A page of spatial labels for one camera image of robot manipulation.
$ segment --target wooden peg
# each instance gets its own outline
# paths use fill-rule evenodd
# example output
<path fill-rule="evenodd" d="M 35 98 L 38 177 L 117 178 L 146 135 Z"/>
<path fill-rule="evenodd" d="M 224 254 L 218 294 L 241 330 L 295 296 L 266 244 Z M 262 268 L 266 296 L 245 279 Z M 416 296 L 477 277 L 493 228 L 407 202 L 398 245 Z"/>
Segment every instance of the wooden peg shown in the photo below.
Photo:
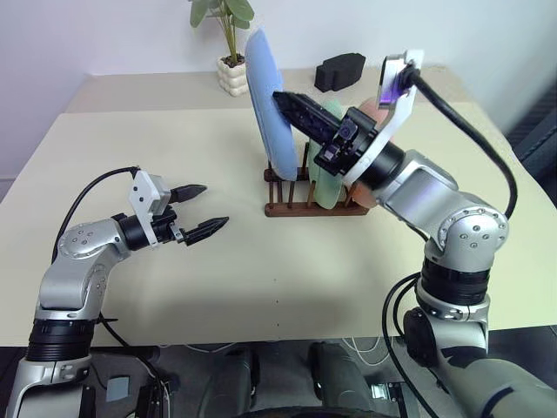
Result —
<path fill-rule="evenodd" d="M 277 201 L 279 203 L 282 203 L 282 181 L 277 182 L 277 193 L 278 193 Z"/>
<path fill-rule="evenodd" d="M 272 188 L 273 188 L 273 187 L 274 187 L 274 186 L 273 186 L 273 183 L 272 183 L 272 181 L 270 181 L 270 182 L 269 182 L 269 207 L 270 207 L 271 209 L 272 209 L 272 207 L 274 206 L 274 204 L 273 204 L 273 202 L 272 202 L 272 201 L 273 201 L 273 198 L 272 198 L 272 195 L 273 195 Z"/>
<path fill-rule="evenodd" d="M 292 209 L 292 200 L 294 199 L 294 185 L 296 185 L 296 182 L 291 181 L 290 190 L 288 191 L 288 209 Z"/>
<path fill-rule="evenodd" d="M 302 175 L 305 174 L 307 170 L 307 153 L 310 151 L 310 143 L 306 142 L 304 147 L 304 159 L 302 160 Z"/>
<path fill-rule="evenodd" d="M 315 181 L 310 184 L 310 191 L 307 193 L 307 203 L 305 204 L 306 207 L 312 207 L 313 202 L 313 192 L 315 191 Z"/>
<path fill-rule="evenodd" d="M 352 183 L 352 186 L 350 187 L 350 190 L 346 194 L 345 207 L 350 205 L 350 201 L 352 200 L 352 196 L 353 196 L 354 192 L 356 192 L 356 183 Z"/>

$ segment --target green leaf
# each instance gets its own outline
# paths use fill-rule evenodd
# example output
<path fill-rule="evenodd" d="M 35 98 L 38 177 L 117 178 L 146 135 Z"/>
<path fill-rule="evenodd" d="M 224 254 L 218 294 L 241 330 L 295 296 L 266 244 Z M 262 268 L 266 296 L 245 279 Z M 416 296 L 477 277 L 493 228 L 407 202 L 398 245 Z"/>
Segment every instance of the green leaf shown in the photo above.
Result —
<path fill-rule="evenodd" d="M 193 0 L 191 3 L 190 25 L 197 28 L 207 12 L 209 2 L 207 0 Z"/>
<path fill-rule="evenodd" d="M 225 0 L 234 17 L 245 22 L 253 19 L 253 9 L 247 0 Z"/>
<path fill-rule="evenodd" d="M 234 23 L 234 26 L 236 26 L 237 28 L 250 29 L 250 23 L 249 22 L 246 22 L 245 20 L 238 19 L 235 16 L 232 17 L 232 22 Z"/>

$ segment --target black tip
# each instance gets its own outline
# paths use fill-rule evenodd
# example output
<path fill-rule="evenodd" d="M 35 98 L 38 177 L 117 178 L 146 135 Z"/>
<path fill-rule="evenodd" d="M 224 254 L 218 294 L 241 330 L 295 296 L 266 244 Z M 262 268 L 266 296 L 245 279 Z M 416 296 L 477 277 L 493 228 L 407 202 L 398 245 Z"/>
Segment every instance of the black tip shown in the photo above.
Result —
<path fill-rule="evenodd" d="M 205 185 L 182 185 L 171 190 L 171 199 L 168 203 L 180 203 L 197 197 L 207 190 Z"/>
<path fill-rule="evenodd" d="M 222 228 L 226 222 L 228 222 L 228 217 L 225 216 L 223 218 L 213 218 L 206 220 L 198 225 L 197 228 L 192 229 L 191 231 L 182 232 L 184 235 L 184 241 L 187 246 L 195 244 L 196 242 L 201 241 L 202 239 L 211 237 L 216 231 Z"/>

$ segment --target black power cable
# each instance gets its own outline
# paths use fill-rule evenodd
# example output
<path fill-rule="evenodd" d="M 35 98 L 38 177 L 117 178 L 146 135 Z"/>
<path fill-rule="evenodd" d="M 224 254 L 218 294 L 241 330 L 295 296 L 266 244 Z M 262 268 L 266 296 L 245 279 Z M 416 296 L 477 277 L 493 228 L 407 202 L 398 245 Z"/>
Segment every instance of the black power cable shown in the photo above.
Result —
<path fill-rule="evenodd" d="M 121 172 L 129 172 L 131 173 L 132 177 L 136 177 L 136 173 L 139 171 L 139 167 L 124 167 L 124 168 L 118 168 L 117 170 L 112 170 L 110 172 L 106 172 L 105 174 L 98 176 L 96 179 L 94 179 L 93 181 L 91 181 L 82 191 L 81 193 L 79 193 L 79 195 L 77 196 L 76 200 L 73 202 L 73 204 L 70 207 L 70 210 L 68 211 L 68 213 L 66 214 L 64 221 L 62 222 L 62 225 L 60 226 L 60 229 L 58 230 L 58 234 L 56 236 L 56 240 L 54 241 L 54 248 L 52 248 L 52 258 L 50 260 L 50 263 L 53 263 L 54 260 L 56 259 L 56 257 L 58 256 L 58 241 L 60 240 L 60 238 L 62 237 L 62 235 L 64 235 L 64 232 L 66 231 L 66 228 L 68 227 L 68 224 L 70 223 L 70 219 L 73 216 L 74 212 L 76 211 L 77 207 L 79 206 L 79 204 L 81 203 L 81 201 L 84 199 L 85 195 L 91 191 L 91 189 L 93 187 L 95 187 L 96 185 L 98 185 L 101 181 L 103 181 L 104 179 L 109 178 L 110 176 L 114 176 L 115 174 L 119 174 Z"/>
<path fill-rule="evenodd" d="M 73 216 L 73 214 L 75 213 L 75 211 L 77 210 L 77 207 L 79 206 L 79 204 L 81 203 L 81 201 L 84 199 L 85 195 L 91 191 L 91 189 L 93 187 L 95 187 L 95 185 L 98 185 L 101 181 L 103 181 L 104 179 L 107 179 L 111 176 L 114 176 L 116 174 L 120 174 L 122 172 L 129 172 L 131 174 L 131 176 L 133 178 L 135 178 L 136 173 L 140 170 L 139 167 L 137 166 L 132 166 L 132 167 L 124 167 L 124 168 L 118 168 L 116 170 L 112 170 L 109 172 L 106 172 L 105 174 L 102 174 L 100 176 L 98 176 L 96 179 L 94 179 L 93 181 L 91 181 L 77 196 L 76 200 L 73 202 L 73 204 L 70 207 L 70 210 L 68 211 L 68 213 L 66 214 L 64 221 L 62 222 L 62 225 L 60 226 L 60 229 L 58 230 L 58 234 L 56 236 L 56 240 L 54 241 L 54 248 L 52 249 L 52 258 L 51 258 L 51 263 L 54 263 L 54 260 L 56 259 L 56 257 L 58 256 L 58 241 L 60 240 L 60 238 L 62 237 L 62 235 L 64 235 L 64 232 L 66 231 L 66 228 L 68 227 L 68 224 L 70 223 L 71 217 Z M 123 347 L 130 347 L 130 344 L 128 344 L 115 330 L 114 328 L 111 327 L 111 325 L 108 323 L 108 320 L 105 319 L 105 317 L 103 316 L 103 313 L 99 313 L 98 315 L 98 320 L 100 321 L 100 323 L 103 324 L 103 326 L 106 328 L 106 330 L 109 332 L 110 335 L 112 335 L 112 337 L 114 337 L 114 339 L 116 341 L 118 341 Z M 141 361 L 145 367 L 147 367 L 147 369 L 152 373 L 153 376 L 155 376 L 155 381 L 157 383 L 157 389 L 158 389 L 158 397 L 160 400 L 160 406 L 158 409 L 159 412 L 159 416 L 160 418 L 163 418 L 164 416 L 164 411 L 163 411 L 163 399 L 164 399 L 164 390 L 163 390 L 163 381 L 160 378 L 160 374 L 158 373 L 157 369 L 154 368 L 150 362 L 145 359 L 143 356 L 141 355 L 136 355 L 136 357 L 138 358 L 139 361 Z"/>
<path fill-rule="evenodd" d="M 422 407 L 424 407 L 426 412 L 432 418 L 439 418 L 439 416 L 437 414 L 435 414 L 435 411 L 433 411 L 433 409 L 429 406 L 427 401 L 421 395 L 419 390 L 414 386 L 414 384 L 410 380 L 410 377 L 408 377 L 408 374 L 406 374 L 404 368 L 400 364 L 399 358 L 394 353 L 393 346 L 391 345 L 391 340 L 389 338 L 389 332 L 386 328 L 386 321 L 387 321 L 387 314 L 388 314 L 388 310 L 389 310 L 389 304 L 391 303 L 391 299 L 393 298 L 394 294 L 397 292 L 397 290 L 399 290 L 399 288 L 404 286 L 406 283 L 412 282 L 413 280 L 418 279 L 419 275 L 420 275 L 420 273 L 411 274 L 411 275 L 405 277 L 404 279 L 398 281 L 391 288 L 391 290 L 389 291 L 389 293 L 387 294 L 387 296 L 385 298 L 385 302 L 383 304 L 383 310 L 381 311 L 381 330 L 383 332 L 383 338 L 385 339 L 386 349 L 389 352 L 389 355 L 391 356 L 391 359 L 393 360 L 394 366 L 399 371 L 400 376 L 402 376 L 402 379 L 404 380 L 406 385 L 410 388 L 410 390 L 412 390 L 412 393 L 414 394 L 416 399 L 419 401 L 419 403 L 421 403 Z"/>
<path fill-rule="evenodd" d="M 404 287 L 400 291 L 399 295 L 397 296 L 397 299 L 394 300 L 394 304 L 393 304 L 393 323 L 394 323 L 394 327 L 397 329 L 397 332 L 399 333 L 399 335 L 402 338 L 404 338 L 404 332 L 402 331 L 402 328 L 400 327 L 400 324 L 399 324 L 399 305 L 400 305 L 400 302 L 402 301 L 402 298 L 404 298 L 404 295 L 407 294 L 410 289 L 415 287 L 416 283 L 418 283 L 418 279 L 414 279 L 414 280 L 410 281 L 410 283 L 408 283 L 406 285 L 406 287 Z"/>
<path fill-rule="evenodd" d="M 484 137 L 480 131 L 474 128 L 466 119 L 464 119 L 454 108 L 447 103 L 435 90 L 421 77 L 419 70 L 408 66 L 404 69 L 401 75 L 402 86 L 408 88 L 411 85 L 415 85 L 419 91 L 429 100 L 429 102 L 437 108 L 438 111 L 443 113 L 451 122 L 453 122 L 461 131 L 463 131 L 470 139 L 475 142 L 481 150 L 491 159 L 495 165 L 500 169 L 505 176 L 505 180 L 508 183 L 509 189 L 509 200 L 507 204 L 507 209 L 505 210 L 505 216 L 507 219 L 511 218 L 516 207 L 516 201 L 518 199 L 518 187 L 516 185 L 516 180 L 514 178 L 513 172 L 505 162 L 503 158 L 495 151 L 495 149 L 489 144 L 486 137 Z"/>

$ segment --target table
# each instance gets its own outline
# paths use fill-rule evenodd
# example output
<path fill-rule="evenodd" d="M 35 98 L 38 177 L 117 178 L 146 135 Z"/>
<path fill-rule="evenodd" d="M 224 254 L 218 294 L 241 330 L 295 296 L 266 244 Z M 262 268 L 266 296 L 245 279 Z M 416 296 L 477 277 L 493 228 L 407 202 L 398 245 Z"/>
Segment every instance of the table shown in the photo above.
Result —
<path fill-rule="evenodd" d="M 345 105 L 361 98 L 343 94 Z M 465 96 L 452 103 L 490 139 L 519 186 L 509 240 L 492 270 L 490 328 L 556 323 L 555 209 L 479 106 Z M 144 249 L 112 270 L 103 312 L 119 318 L 114 327 L 131 344 L 379 335 L 388 289 L 420 269 L 423 242 L 382 208 L 365 217 L 266 218 L 265 152 L 253 112 L 243 105 L 148 111 L 123 111 L 121 104 L 111 111 L 71 106 L 0 204 L 2 346 L 27 343 L 53 240 L 73 199 L 97 175 L 125 165 L 162 175 L 170 187 L 209 187 L 176 206 L 184 228 L 212 217 L 231 218 L 195 246 Z M 296 140 L 301 149 L 305 139 L 297 133 Z M 428 103 L 418 100 L 395 143 L 422 152 L 462 190 L 504 209 L 502 175 Z M 130 185 L 126 175 L 105 180 L 71 224 L 130 214 Z M 415 304 L 408 297 L 401 311 Z M 93 343 L 114 342 L 99 327 Z"/>

